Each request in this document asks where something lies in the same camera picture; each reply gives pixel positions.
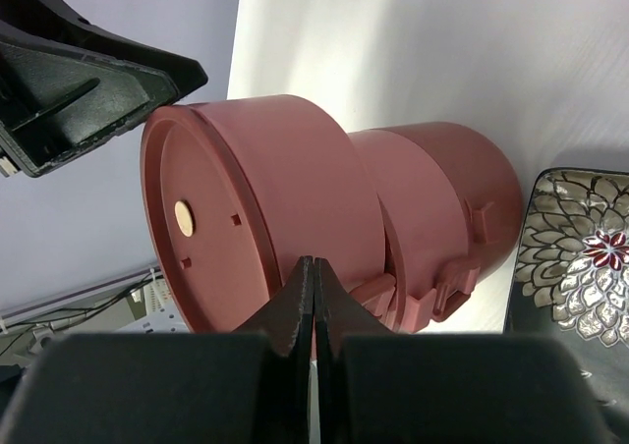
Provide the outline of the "dark red lid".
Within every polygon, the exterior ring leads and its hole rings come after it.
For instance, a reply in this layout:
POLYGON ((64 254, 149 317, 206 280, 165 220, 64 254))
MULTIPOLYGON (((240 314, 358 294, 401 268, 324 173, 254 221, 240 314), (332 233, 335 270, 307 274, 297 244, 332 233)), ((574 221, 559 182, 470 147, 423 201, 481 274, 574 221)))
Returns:
POLYGON ((141 172, 161 271, 190 329, 232 331, 281 286, 253 190, 219 132, 194 108, 147 120, 141 172))

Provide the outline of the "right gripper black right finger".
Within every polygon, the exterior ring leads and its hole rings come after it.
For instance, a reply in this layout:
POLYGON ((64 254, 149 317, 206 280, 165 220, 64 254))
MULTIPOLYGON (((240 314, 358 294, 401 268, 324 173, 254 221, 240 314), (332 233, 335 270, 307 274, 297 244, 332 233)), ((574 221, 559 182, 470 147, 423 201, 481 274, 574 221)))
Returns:
POLYGON ((324 443, 610 443, 569 353, 539 337, 395 334, 314 261, 324 443))

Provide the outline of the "pink bowl with handles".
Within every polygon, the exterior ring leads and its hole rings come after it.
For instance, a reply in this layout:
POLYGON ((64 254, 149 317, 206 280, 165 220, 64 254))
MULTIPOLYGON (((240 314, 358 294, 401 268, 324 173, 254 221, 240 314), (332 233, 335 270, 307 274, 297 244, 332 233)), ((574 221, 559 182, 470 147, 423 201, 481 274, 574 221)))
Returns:
POLYGON ((380 319, 415 333, 471 297, 480 262, 470 256, 461 203, 437 162, 411 140, 386 130, 349 135, 376 189, 395 280, 395 299, 380 319))

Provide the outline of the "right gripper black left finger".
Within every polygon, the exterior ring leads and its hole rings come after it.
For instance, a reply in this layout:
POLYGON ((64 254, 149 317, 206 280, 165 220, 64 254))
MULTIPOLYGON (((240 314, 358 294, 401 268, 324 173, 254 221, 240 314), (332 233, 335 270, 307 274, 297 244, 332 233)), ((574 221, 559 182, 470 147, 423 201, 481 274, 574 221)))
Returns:
POLYGON ((231 333, 74 334, 14 396, 18 443, 305 443, 314 261, 231 333))

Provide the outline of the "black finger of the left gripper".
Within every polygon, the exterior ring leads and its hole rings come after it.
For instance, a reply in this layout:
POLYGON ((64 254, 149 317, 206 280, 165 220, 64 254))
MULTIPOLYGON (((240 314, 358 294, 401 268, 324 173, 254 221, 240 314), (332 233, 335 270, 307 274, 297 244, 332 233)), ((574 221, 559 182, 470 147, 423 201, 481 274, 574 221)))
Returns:
POLYGON ((63 0, 1 0, 1 173, 48 174, 206 82, 198 61, 99 28, 63 0))

